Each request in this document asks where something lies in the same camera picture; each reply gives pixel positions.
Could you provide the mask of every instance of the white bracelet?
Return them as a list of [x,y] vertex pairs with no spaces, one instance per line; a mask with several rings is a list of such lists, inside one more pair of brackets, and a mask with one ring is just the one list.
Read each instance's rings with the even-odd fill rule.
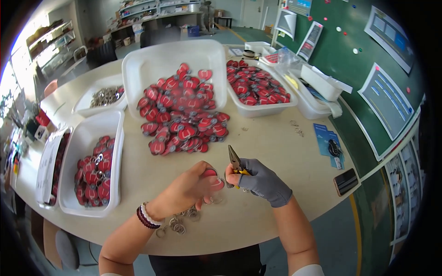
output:
[[147,221],[149,221],[153,225],[162,225],[166,221],[166,219],[163,219],[162,221],[153,220],[146,212],[146,203],[147,202],[143,202],[143,204],[141,204],[141,206],[140,206],[141,212],[143,213],[144,218],[147,219]]

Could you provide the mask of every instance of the beaded bracelet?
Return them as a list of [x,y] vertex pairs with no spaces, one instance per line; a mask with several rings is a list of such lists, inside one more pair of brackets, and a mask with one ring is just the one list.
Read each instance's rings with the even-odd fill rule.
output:
[[138,206],[137,208],[137,217],[138,219],[141,221],[141,223],[146,226],[149,229],[158,229],[160,227],[160,225],[155,225],[150,223],[144,216],[143,213],[141,211],[141,206]]

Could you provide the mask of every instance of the round table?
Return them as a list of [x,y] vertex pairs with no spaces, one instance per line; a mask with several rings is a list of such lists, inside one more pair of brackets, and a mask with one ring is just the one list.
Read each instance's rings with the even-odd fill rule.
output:
[[[55,125],[66,123],[75,127],[84,119],[71,114],[82,93],[94,80],[121,73],[121,64],[122,60],[108,63],[58,87],[42,101],[42,109]],[[135,213],[141,202],[155,198],[197,161],[205,160],[223,174],[229,164],[228,144],[240,157],[257,158],[274,170],[293,190],[310,221],[336,206],[360,186],[358,184],[342,197],[336,192],[333,178],[343,171],[331,167],[330,158],[319,154],[312,125],[324,124],[336,132],[327,118],[307,120],[296,107],[287,108],[278,115],[243,118],[230,98],[223,112],[231,116],[227,127],[230,134],[224,143],[210,143],[207,153],[181,152],[163,157],[151,155],[148,148],[151,138],[142,135],[140,123],[126,110],[121,202],[105,218],[73,216],[63,213],[60,208],[47,210],[38,206],[34,192],[43,150],[41,143],[33,143],[28,155],[21,159],[17,181],[12,187],[45,219],[75,236],[102,245],[114,229]],[[299,124],[304,137],[296,133],[291,120]],[[354,168],[344,145],[342,149],[346,156],[346,170]],[[251,246],[278,236],[272,208],[265,199],[235,188],[225,187],[220,193],[224,198],[222,203],[204,205],[198,222],[184,219],[187,228],[184,235],[172,231],[167,231],[164,238],[153,235],[142,252],[163,256],[203,255]]]

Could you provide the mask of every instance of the yellow pliers handle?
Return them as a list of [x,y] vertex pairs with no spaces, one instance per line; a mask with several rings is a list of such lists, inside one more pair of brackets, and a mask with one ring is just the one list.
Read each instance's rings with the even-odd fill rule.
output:
[[250,174],[248,173],[248,171],[246,171],[245,169],[244,169],[244,170],[233,170],[233,172],[236,173],[236,174],[250,175]]

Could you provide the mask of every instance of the yellow floor line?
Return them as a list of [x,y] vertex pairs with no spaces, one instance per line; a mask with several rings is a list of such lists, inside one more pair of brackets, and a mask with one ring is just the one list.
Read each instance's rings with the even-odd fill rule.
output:
[[354,201],[354,196],[351,194],[349,196],[351,210],[354,216],[354,227],[356,229],[356,242],[358,243],[358,266],[356,267],[356,276],[361,275],[361,265],[362,265],[362,239],[361,239],[361,225],[359,224],[358,210],[356,209],[356,202]]
[[236,35],[236,37],[238,37],[239,39],[241,39],[244,42],[247,42],[247,40],[245,40],[244,38],[242,38],[239,34],[237,34],[234,30],[232,29],[228,29],[229,31],[231,31],[234,35]]
[[220,29],[220,30],[225,30],[225,27],[219,25],[218,23],[215,23],[215,26],[218,27],[218,29]]

